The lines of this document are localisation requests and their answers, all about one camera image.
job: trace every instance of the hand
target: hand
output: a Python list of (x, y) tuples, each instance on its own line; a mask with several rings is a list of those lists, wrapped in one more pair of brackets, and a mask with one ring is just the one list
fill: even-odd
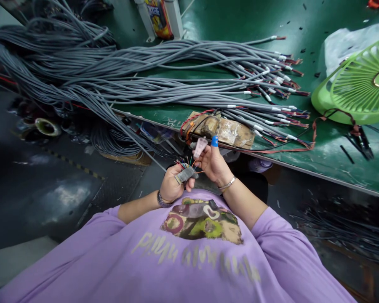
[[(178, 184), (175, 178), (175, 176), (182, 170), (181, 165), (177, 164), (170, 167), (164, 175), (164, 179), (160, 187), (160, 195), (163, 201), (167, 204), (173, 203), (175, 199), (181, 197), (184, 193), (184, 184)], [(191, 189), (194, 188), (194, 185), (195, 179), (189, 178), (185, 186), (187, 192), (190, 192)]]
[(233, 174), (226, 161), (219, 152), (219, 147), (207, 145), (195, 165), (200, 167), (208, 178), (218, 187), (225, 186), (233, 178)]

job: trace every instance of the green fan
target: green fan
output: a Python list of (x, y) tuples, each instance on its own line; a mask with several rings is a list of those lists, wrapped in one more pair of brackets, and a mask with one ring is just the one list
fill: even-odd
[[(360, 125), (379, 122), (379, 41), (341, 63), (314, 91), (312, 104), (322, 114), (332, 108), (348, 112)], [(341, 112), (330, 119), (351, 124)]]

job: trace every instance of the blue tape on finger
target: blue tape on finger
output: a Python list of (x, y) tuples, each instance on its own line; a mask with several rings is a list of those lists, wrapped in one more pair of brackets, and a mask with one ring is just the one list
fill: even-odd
[(213, 136), (212, 137), (211, 146), (218, 147), (218, 136)]

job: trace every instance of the green workbench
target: green workbench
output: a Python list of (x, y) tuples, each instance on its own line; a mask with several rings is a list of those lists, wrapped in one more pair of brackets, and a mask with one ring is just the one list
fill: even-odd
[[(357, 30), (379, 22), (379, 11), (366, 8), (365, 0), (304, 0), (304, 2), (301, 0), (182, 0), (179, 4), (181, 13), (184, 13), (182, 22), (185, 39), (245, 42), (272, 35), (286, 36), (286, 40), (274, 40), (258, 47), (293, 53), (295, 58), (302, 58), (304, 62), (297, 69), (304, 72), (305, 76), (293, 75), (292, 79), (302, 86), (302, 90), (311, 92), (326, 78), (323, 44), (325, 38), (343, 27)], [(113, 31), (121, 47), (152, 45), (145, 42), (147, 34), (133, 1), (115, 0), (114, 6), (115, 10), (104, 17), (102, 23)], [(321, 72), (319, 78), (314, 77), (317, 72)], [(189, 79), (230, 77), (228, 73), (216, 69), (196, 71), (156, 69), (141, 73), (139, 76)], [(262, 98), (253, 98), (253, 100), (265, 103)], [(288, 100), (275, 98), (273, 101), (311, 111), (310, 123), (319, 116), (312, 107), (309, 97), (290, 96)], [(193, 110), (202, 110), (182, 105), (115, 106), (115, 108), (176, 130)], [(302, 130), (294, 128), (292, 131), (293, 134), (298, 134)], [(374, 160), (368, 162), (344, 137), (348, 131), (347, 125), (330, 120), (319, 121), (314, 150), (270, 155), (256, 154), (256, 156), (268, 157), (280, 165), (379, 196), (379, 134), (366, 129), (375, 156)], [(312, 131), (302, 138), (311, 141)], [(348, 160), (340, 145), (346, 148), (355, 164)], [(268, 146), (264, 142), (255, 140), (253, 149), (265, 147)], [(296, 147), (301, 146), (288, 144), (283, 148)]]

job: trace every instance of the snack package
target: snack package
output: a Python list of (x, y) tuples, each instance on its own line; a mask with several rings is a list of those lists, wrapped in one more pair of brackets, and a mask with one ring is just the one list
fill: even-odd
[(168, 23), (167, 13), (163, 0), (145, 0), (149, 11), (150, 20), (156, 35), (162, 39), (173, 39), (170, 24)]

